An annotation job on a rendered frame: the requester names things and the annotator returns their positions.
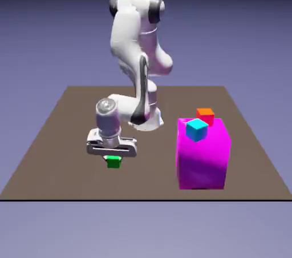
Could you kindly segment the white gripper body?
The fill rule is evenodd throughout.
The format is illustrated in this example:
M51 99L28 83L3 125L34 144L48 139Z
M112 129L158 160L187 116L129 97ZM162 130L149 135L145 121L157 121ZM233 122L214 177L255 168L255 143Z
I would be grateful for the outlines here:
M116 137L113 139L97 138L87 141L87 153L99 156L121 156L133 158L137 155L137 140L134 138Z

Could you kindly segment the small green cube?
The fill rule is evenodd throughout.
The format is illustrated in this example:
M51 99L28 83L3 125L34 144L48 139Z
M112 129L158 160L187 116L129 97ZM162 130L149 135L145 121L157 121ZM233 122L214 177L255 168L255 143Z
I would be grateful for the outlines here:
M107 168L120 168L122 157L121 156L106 155L106 156L104 156L104 160L107 163Z

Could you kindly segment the small cyan cube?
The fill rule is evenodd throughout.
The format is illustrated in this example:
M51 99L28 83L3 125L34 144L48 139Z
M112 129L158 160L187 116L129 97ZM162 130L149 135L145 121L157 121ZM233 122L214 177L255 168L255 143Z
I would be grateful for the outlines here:
M206 138L209 125L203 120L196 118L186 122L186 136L194 142Z

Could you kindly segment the small orange cube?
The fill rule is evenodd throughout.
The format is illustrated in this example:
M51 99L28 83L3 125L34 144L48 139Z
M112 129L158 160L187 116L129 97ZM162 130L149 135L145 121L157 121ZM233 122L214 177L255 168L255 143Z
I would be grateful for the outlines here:
M209 126L212 126L214 123L214 112L211 108L197 108L196 118L199 118Z

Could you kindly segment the large magenta box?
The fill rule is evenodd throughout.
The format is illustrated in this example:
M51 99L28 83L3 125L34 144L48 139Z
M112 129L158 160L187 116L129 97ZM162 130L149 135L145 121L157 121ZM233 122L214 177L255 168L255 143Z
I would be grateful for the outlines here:
M181 190L222 190L229 163L231 138L220 118L198 142L186 134L192 118L177 120L176 172Z

